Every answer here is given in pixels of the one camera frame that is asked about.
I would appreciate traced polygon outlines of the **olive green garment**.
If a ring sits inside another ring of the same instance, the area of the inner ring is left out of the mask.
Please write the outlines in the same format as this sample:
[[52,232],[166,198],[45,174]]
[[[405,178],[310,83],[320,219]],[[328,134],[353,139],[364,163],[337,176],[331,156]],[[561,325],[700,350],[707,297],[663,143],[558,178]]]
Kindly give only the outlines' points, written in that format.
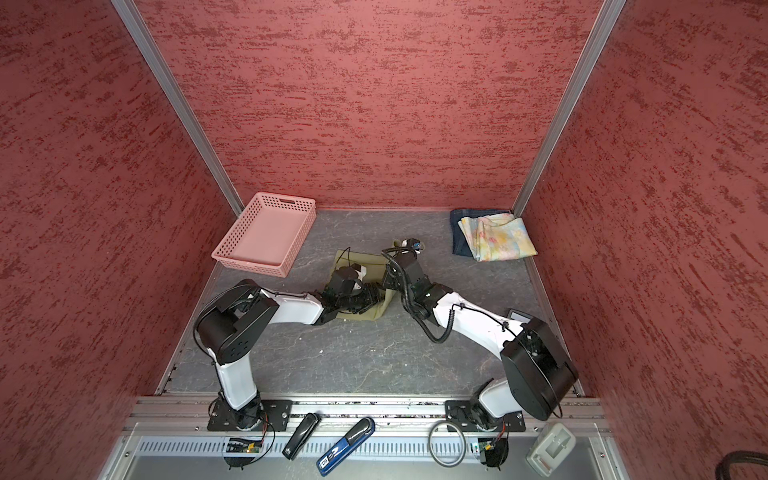
[[[336,257],[333,266],[331,267],[331,272],[334,272],[340,267],[346,267],[355,263],[360,264],[366,268],[366,275],[363,277],[364,283],[383,282],[384,275],[386,273],[387,260],[381,254],[374,255],[368,253],[359,253],[349,249],[339,250],[336,252]],[[384,316],[392,301],[397,297],[398,294],[395,290],[385,290],[383,293],[383,299],[367,311],[359,314],[339,312],[337,314],[337,318],[350,321],[378,320]]]

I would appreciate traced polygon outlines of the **blue denim skirt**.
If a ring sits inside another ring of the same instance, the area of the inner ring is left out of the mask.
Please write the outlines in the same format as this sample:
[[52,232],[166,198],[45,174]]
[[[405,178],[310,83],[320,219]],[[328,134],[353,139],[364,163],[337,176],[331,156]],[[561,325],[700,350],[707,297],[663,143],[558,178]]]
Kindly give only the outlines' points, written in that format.
[[450,212],[449,223],[452,232],[452,253],[462,257],[472,257],[473,254],[466,237],[460,228],[460,220],[465,217],[479,218],[488,215],[509,213],[502,209],[454,209]]

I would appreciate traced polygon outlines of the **pastel floral skirt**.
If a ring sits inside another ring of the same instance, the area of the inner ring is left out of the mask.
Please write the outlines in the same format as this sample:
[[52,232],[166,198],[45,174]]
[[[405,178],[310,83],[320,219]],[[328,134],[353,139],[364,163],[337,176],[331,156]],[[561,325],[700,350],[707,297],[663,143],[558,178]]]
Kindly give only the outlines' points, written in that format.
[[456,225],[478,262],[518,260],[538,254],[523,219],[510,213],[465,216]]

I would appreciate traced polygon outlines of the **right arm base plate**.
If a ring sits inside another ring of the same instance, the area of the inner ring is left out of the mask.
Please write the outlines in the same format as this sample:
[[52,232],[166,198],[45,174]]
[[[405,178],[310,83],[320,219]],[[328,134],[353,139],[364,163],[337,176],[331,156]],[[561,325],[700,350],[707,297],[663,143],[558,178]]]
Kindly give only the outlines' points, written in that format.
[[446,419],[458,425],[464,432],[522,433],[526,431],[521,411],[496,417],[475,401],[447,400],[444,406]]

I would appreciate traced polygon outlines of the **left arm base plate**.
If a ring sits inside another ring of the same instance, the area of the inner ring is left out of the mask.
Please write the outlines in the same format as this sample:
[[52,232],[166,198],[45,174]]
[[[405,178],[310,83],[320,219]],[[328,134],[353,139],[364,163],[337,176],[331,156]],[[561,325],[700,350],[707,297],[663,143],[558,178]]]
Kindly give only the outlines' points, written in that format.
[[211,432],[257,432],[271,427],[277,432],[287,428],[293,402],[290,400],[256,399],[240,410],[217,397],[208,408],[207,430]]

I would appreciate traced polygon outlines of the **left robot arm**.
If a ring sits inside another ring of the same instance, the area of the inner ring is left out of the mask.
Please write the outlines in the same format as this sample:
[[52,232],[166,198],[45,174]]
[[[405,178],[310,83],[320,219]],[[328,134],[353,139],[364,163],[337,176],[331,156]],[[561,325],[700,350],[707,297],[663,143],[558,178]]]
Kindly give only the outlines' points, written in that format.
[[341,314],[362,314],[385,300],[376,282],[356,281],[335,291],[286,293],[245,279],[203,307],[193,327],[197,347],[215,367],[220,390],[209,411],[210,431],[267,428],[250,354],[266,327],[278,323],[324,325]]

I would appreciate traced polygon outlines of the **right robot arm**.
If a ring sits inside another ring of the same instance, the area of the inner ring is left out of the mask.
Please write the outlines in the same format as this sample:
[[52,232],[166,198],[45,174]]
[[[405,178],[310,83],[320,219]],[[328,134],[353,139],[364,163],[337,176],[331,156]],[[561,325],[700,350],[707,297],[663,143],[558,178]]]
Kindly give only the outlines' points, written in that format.
[[384,285],[400,294],[403,309],[431,342],[459,334],[501,362],[504,377],[483,383],[469,401],[471,423],[492,431],[508,414],[524,412],[540,421],[563,416],[561,401],[579,374],[546,322],[516,310],[500,316],[431,281],[412,248],[388,248],[382,256]]

